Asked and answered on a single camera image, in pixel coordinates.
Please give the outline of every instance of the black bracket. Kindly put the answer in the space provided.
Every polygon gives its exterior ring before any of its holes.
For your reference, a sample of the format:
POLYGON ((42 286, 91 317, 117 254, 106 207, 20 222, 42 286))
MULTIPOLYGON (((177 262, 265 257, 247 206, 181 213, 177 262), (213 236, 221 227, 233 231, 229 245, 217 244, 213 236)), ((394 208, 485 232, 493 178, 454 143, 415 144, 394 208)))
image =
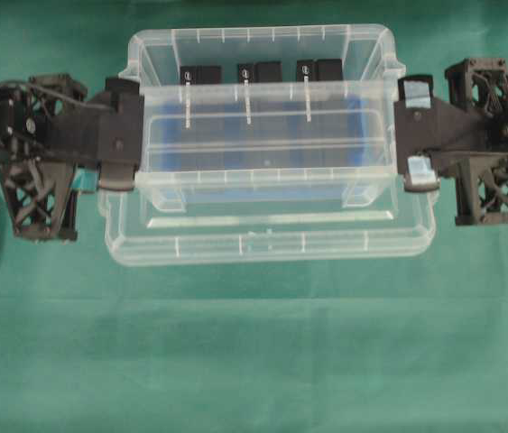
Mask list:
POLYGON ((398 172, 409 192, 456 180, 459 226, 508 223, 508 69, 466 59, 446 70, 450 103, 428 76, 399 82, 394 104, 398 172))

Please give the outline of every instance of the green cloth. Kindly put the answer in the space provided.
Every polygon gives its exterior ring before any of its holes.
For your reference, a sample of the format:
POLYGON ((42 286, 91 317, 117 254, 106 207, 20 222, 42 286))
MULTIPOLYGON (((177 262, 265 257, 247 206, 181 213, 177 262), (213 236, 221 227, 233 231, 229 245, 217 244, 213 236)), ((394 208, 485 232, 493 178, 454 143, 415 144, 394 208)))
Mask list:
MULTIPOLYGON (((508 1, 0 0, 0 79, 96 93, 150 28, 383 23, 410 73, 508 59, 508 1)), ((508 226, 409 259, 125 268, 95 196, 79 241, 15 240, 0 192, 0 432, 508 432, 508 226)))

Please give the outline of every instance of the green tablecloth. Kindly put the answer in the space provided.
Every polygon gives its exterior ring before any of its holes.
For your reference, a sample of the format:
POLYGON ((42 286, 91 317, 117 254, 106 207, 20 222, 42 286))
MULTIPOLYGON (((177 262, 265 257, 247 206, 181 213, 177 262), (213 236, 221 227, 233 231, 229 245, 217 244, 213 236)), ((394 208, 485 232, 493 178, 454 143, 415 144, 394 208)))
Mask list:
MULTIPOLYGON (((146 28, 383 23, 409 72, 508 59, 508 1, 10 2, 0 79, 94 94, 146 28)), ((0 432, 508 431, 508 226, 410 259, 121 267, 96 198, 76 244, 14 240, 0 195, 0 432)))

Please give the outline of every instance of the clear plastic container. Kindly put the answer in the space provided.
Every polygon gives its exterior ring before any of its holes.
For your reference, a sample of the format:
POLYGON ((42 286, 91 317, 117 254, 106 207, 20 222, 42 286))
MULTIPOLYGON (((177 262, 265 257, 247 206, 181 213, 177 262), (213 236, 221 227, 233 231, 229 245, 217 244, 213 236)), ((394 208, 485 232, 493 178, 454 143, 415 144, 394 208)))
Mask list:
POLYGON ((402 191, 393 101, 404 66, 380 25, 157 30, 129 44, 145 95, 136 191, 100 195, 127 265, 414 255, 435 196, 402 191), (298 60, 341 59, 343 81, 294 82, 298 60), (238 84, 278 60, 283 82, 238 84), (180 86, 219 65, 223 84, 180 86))

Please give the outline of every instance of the screw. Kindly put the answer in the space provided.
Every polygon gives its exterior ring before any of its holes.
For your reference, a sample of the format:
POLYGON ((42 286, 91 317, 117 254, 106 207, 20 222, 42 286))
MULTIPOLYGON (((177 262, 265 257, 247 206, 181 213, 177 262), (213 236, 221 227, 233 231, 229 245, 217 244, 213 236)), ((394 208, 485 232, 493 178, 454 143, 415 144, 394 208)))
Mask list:
POLYGON ((35 134, 35 131, 37 130, 37 125, 35 124, 35 121, 30 117, 27 118, 27 121, 25 122, 25 127, 27 128, 27 132, 29 134, 35 134))
POLYGON ((504 137, 504 138, 508 138, 508 124, 505 124, 505 125, 503 126, 503 130, 502 130, 502 132, 503 132, 503 137, 504 137))

